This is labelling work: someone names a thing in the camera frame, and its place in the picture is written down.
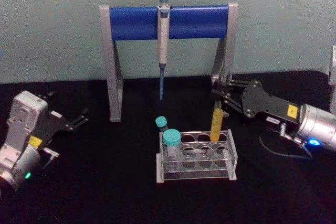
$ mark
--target tube with yellow liquid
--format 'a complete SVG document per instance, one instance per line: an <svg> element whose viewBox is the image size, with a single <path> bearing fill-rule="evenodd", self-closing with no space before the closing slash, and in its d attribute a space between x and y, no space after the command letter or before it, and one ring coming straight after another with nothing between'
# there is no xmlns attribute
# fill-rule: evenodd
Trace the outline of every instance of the tube with yellow liquid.
<svg viewBox="0 0 336 224"><path fill-rule="evenodd" d="M214 113L212 115L210 140L217 142L219 140L219 134L221 133L222 121L224 116L224 110L222 110L222 103L220 101L215 102Z"/></svg>

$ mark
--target black cable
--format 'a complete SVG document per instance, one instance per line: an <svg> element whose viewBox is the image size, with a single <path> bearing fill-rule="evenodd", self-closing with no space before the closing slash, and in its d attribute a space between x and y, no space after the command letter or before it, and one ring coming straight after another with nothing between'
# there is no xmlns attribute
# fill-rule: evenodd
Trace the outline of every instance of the black cable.
<svg viewBox="0 0 336 224"><path fill-rule="evenodd" d="M270 130L270 129L267 129L267 131L272 131L272 132L276 132L276 133L279 133L275 130ZM265 144L264 142L262 141L261 139L261 136L259 135L259 142L260 144L262 145L263 148L265 148L268 152L274 154L274 155L278 155L278 156L281 156L281 157L292 157L292 158L302 158L302 159L312 159L313 156L311 155L310 151L305 148L304 146L302 146L302 149L308 154L308 156L300 156L300 155L291 155L291 154L286 154L286 153L279 153L279 152L275 152L275 151L272 151L271 149L269 149Z"/></svg>

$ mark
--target green led light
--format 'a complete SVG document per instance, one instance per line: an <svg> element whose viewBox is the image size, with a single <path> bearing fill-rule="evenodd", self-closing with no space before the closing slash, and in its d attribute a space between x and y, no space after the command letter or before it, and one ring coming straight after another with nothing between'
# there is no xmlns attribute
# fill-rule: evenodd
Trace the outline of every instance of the green led light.
<svg viewBox="0 0 336 224"><path fill-rule="evenodd" d="M26 178L26 179L29 179L30 176L31 176L31 173L27 173L25 178Z"/></svg>

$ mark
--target pale green wall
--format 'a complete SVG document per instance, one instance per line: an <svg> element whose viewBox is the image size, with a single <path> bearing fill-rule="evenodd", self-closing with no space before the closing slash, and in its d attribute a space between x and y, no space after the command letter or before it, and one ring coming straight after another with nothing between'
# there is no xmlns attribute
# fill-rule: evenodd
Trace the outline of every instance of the pale green wall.
<svg viewBox="0 0 336 224"><path fill-rule="evenodd" d="M158 0L0 0L0 82L105 77L97 6L155 6ZM170 0L172 5L239 2L235 72L326 72L336 44L336 0ZM157 77L155 41L118 44L126 78ZM209 74L216 40L174 40L167 76Z"/></svg>

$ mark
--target yellow sticker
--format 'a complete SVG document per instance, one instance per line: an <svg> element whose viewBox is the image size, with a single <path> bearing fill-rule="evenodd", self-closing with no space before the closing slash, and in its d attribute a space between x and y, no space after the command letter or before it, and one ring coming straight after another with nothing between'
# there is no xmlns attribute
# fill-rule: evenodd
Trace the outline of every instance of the yellow sticker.
<svg viewBox="0 0 336 224"><path fill-rule="evenodd" d="M30 139L29 139L29 144L35 148L38 148L40 146L40 144L42 143L42 140L35 137L35 136L30 136Z"/></svg>
<svg viewBox="0 0 336 224"><path fill-rule="evenodd" d="M298 107L295 107L293 105L289 105L288 106L288 111L287 111L287 115L290 116L291 118L295 118L298 115Z"/></svg>

